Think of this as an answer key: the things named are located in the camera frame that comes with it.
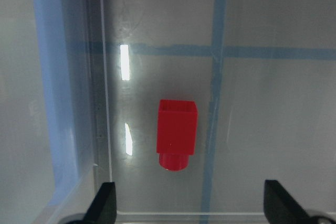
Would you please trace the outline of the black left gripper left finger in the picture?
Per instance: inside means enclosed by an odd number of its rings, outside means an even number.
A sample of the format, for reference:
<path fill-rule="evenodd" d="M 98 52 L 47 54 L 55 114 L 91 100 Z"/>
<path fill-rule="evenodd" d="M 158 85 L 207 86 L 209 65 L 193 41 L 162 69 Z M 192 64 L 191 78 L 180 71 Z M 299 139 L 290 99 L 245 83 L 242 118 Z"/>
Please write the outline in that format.
<path fill-rule="evenodd" d="M 115 223 L 117 218 L 115 188 L 114 182 L 102 183 L 82 219 L 83 223 Z"/>

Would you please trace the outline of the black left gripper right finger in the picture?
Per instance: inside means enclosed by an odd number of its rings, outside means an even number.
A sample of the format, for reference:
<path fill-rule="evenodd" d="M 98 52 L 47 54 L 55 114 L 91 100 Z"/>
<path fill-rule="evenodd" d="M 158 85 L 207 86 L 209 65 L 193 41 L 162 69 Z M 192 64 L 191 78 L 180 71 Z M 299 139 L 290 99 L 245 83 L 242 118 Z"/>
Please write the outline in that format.
<path fill-rule="evenodd" d="M 265 180 L 264 214 L 269 223 L 318 223 L 322 217 L 310 216 L 277 180 Z"/>

